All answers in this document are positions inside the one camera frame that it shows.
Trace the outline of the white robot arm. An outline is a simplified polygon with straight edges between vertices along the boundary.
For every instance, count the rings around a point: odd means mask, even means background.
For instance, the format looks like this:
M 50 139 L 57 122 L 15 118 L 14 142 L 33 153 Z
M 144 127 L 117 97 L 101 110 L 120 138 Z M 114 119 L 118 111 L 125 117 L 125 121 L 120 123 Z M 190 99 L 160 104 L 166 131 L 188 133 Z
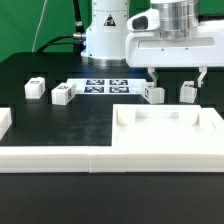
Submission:
M 224 67 L 224 18 L 199 18 L 200 0 L 150 0 L 150 8 L 128 16 L 129 0 L 92 0 L 84 62 L 107 66 L 127 63 L 146 68 Z

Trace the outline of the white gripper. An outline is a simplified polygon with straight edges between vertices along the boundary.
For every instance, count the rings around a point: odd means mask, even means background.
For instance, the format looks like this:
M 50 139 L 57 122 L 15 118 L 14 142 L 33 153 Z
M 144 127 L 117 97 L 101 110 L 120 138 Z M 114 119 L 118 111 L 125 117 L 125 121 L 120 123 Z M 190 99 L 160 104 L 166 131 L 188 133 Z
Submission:
M 224 66 L 224 18 L 198 21 L 189 7 L 150 8 L 127 22 L 126 62 L 148 68 L 157 87 L 155 68 L 199 67 L 201 88 L 207 67 Z

